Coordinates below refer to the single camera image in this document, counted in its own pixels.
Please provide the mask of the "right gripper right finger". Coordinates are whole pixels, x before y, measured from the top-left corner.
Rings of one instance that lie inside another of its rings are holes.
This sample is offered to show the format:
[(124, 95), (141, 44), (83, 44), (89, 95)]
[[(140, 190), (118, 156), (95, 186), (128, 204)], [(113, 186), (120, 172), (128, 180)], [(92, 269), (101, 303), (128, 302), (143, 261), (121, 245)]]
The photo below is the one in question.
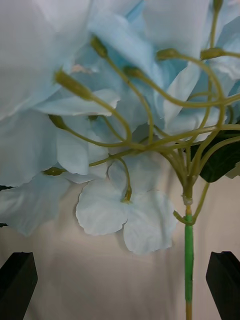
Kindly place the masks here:
[(222, 320), (240, 320), (240, 261), (230, 251), (212, 252), (206, 282)]

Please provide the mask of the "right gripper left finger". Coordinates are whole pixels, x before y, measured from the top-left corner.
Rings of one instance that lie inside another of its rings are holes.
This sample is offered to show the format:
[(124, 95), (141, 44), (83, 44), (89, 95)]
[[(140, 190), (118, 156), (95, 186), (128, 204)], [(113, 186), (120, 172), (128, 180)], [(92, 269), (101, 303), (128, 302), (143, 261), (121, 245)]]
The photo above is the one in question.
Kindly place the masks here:
[(34, 254), (14, 252), (0, 268), (0, 319), (22, 320), (38, 282)]

